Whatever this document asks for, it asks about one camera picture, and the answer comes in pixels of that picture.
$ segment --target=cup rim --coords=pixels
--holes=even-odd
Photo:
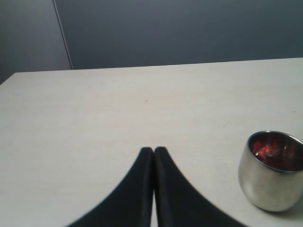
[[[258,131],[258,132],[253,133],[253,134],[248,138],[247,144],[246,144],[247,147],[248,147],[248,150],[249,150],[250,154],[253,156],[253,158],[254,158],[255,160],[257,160],[259,163],[261,163],[262,165],[264,165],[264,166],[266,166],[267,168],[269,168],[269,169],[271,169],[271,170],[274,170],[274,171],[276,171],[276,172],[288,173],[288,174],[303,172],[303,169],[297,170],[297,171],[286,171],[286,170],[281,170],[281,169],[277,169],[277,168],[271,167],[271,166],[269,166],[269,165],[267,165],[267,164],[261,162],[259,159],[257,159],[257,158],[252,154],[252,152],[251,152],[251,150],[250,150],[250,140],[251,140],[254,136],[256,136],[256,135],[258,135],[258,134],[260,134],[260,133],[269,133],[269,132],[280,133],[280,134],[282,134],[282,135],[285,135],[285,136],[287,136],[287,137],[290,137],[291,139],[293,139],[293,140],[295,140],[295,141],[297,141],[298,143],[301,143],[301,144],[303,145],[303,142],[302,142],[300,139],[298,139],[298,138],[296,138],[296,137],[294,137],[294,136],[292,136],[292,135],[290,135],[290,134],[281,132],[281,131],[273,131],[273,130]]]

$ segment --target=table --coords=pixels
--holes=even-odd
[[[302,226],[303,201],[264,212],[237,176],[252,133],[303,139],[302,97],[303,58],[16,73],[0,86],[0,226],[71,223],[143,146],[166,146],[195,188],[242,223]]]

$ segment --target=blue-gray wall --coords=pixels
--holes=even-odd
[[[0,0],[0,84],[15,72],[71,69],[52,0]]]
[[[56,0],[75,69],[303,57],[302,0]]]

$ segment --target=stainless steel cup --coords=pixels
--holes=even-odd
[[[267,158],[277,165],[258,159],[258,152],[273,142],[280,153],[269,152]],[[275,155],[282,162],[275,161]],[[277,131],[251,135],[241,157],[238,176],[242,191],[256,206],[269,211],[291,208],[303,194],[303,142]]]

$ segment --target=gray wall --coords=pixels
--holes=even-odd
[[[303,57],[302,0],[56,0],[76,69]]]
[[[0,34],[0,84],[15,72],[71,69],[52,0],[1,0]]]

